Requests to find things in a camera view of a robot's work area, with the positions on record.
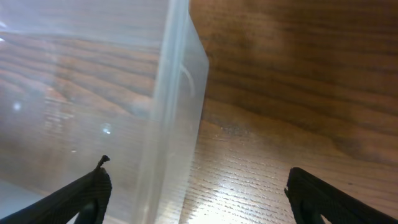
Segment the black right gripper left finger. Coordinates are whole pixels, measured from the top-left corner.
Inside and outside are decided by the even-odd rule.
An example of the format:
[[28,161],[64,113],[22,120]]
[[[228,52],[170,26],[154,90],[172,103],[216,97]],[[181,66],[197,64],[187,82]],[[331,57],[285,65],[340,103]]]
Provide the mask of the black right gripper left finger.
[[1,224],[102,224],[112,191],[109,174],[102,165],[49,196],[1,219]]

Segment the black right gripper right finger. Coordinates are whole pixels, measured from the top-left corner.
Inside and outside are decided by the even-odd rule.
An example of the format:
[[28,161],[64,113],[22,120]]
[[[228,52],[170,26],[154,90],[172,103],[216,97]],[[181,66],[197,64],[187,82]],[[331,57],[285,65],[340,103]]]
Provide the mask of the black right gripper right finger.
[[397,223],[382,213],[340,191],[307,171],[293,167],[284,192],[296,224],[378,224]]

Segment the clear plastic container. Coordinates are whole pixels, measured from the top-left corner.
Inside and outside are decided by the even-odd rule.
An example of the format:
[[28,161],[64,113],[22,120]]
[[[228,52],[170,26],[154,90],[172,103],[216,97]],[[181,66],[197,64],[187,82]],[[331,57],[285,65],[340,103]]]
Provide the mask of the clear plastic container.
[[1,217],[92,171],[105,223],[178,223],[209,61],[188,1],[1,0]]

